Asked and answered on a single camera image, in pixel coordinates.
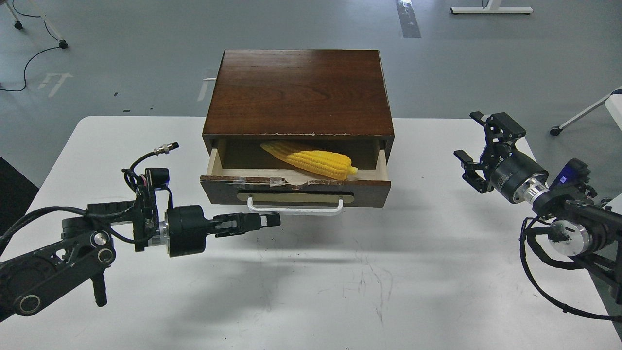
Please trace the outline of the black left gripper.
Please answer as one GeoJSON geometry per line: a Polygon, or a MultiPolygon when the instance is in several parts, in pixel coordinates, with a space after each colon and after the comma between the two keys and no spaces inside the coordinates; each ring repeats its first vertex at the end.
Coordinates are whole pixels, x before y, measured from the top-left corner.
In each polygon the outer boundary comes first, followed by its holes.
{"type": "MultiPolygon", "coordinates": [[[[280,226],[279,213],[225,213],[214,217],[216,238],[243,235],[262,228],[280,226]]],[[[181,257],[203,253],[213,224],[204,217],[200,205],[180,206],[165,211],[168,230],[168,255],[181,257]]]]}

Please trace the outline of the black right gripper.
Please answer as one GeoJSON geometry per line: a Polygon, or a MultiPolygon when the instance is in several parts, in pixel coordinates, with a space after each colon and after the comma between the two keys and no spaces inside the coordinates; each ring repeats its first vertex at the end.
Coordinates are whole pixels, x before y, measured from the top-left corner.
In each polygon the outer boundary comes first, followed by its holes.
{"type": "Polygon", "coordinates": [[[491,192],[493,186],[513,204],[523,201],[533,204],[548,191],[548,171],[515,149],[515,143],[526,135],[522,126],[505,112],[486,117],[480,111],[475,111],[469,117],[484,127],[486,147],[480,162],[474,162],[462,149],[453,152],[464,169],[462,179],[465,182],[479,193],[491,192]],[[482,171],[485,178],[477,171],[482,171]]]}

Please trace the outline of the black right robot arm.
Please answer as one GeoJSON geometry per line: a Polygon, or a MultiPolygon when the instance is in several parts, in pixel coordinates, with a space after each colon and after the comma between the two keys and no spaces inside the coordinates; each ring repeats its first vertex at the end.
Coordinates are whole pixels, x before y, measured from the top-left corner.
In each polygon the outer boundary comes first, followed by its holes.
{"type": "Polygon", "coordinates": [[[496,190],[511,204],[527,202],[535,213],[524,219],[519,236],[520,263],[527,279],[562,312],[620,323],[620,316],[584,312],[551,297],[540,288],[527,263],[530,247],[548,266],[584,269],[608,284],[615,303],[621,303],[621,250],[616,250],[615,259],[598,255],[613,242],[621,244],[621,215],[594,204],[597,193],[588,184],[588,166],[573,158],[547,185],[546,169],[517,148],[526,130],[513,118],[504,112],[486,116],[480,111],[469,117],[484,128],[486,144],[479,161],[462,149],[454,152],[464,169],[463,180],[479,193],[496,190]]]}

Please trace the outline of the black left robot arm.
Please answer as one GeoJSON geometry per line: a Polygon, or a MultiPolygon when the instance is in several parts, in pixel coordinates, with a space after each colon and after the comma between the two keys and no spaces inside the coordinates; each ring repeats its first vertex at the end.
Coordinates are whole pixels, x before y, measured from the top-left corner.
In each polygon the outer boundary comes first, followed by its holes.
{"type": "Polygon", "coordinates": [[[33,316],[87,280],[92,281],[96,304],[105,306],[103,273],[116,259],[114,238],[133,244],[136,252],[163,245],[170,257],[179,257],[204,252],[209,235],[229,237],[280,225],[278,213],[226,213],[207,219],[201,206],[176,208],[171,197],[161,221],[156,192],[169,191],[169,170],[146,168],[138,175],[134,169],[149,157],[177,148],[177,142],[165,144],[122,170],[126,185],[135,194],[133,201],[89,204],[86,209],[40,208],[3,233],[2,250],[20,229],[43,215],[58,211],[74,214],[63,220],[60,241],[2,262],[1,319],[33,316]]]}

